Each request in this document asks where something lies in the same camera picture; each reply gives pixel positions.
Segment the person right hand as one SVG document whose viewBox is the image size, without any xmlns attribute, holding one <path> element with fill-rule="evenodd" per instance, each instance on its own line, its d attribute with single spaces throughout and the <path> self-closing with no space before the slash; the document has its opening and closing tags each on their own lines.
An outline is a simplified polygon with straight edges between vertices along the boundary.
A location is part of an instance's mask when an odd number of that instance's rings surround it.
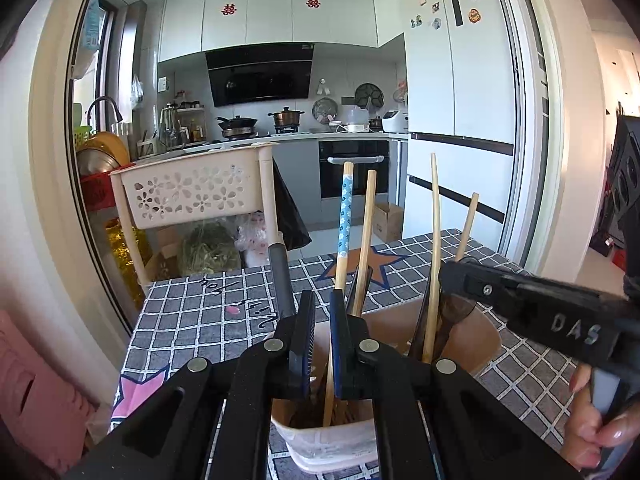
<svg viewBox="0 0 640 480">
<path fill-rule="evenodd" d="M 591 403 L 590 377 L 591 367 L 580 364 L 570 378 L 574 399 L 564 428 L 561 456 L 577 470 L 596 468 L 604 448 L 616 448 L 636 440 L 640 429 L 639 403 L 631 405 L 608 424 L 602 422 L 600 412 Z"/>
</svg>

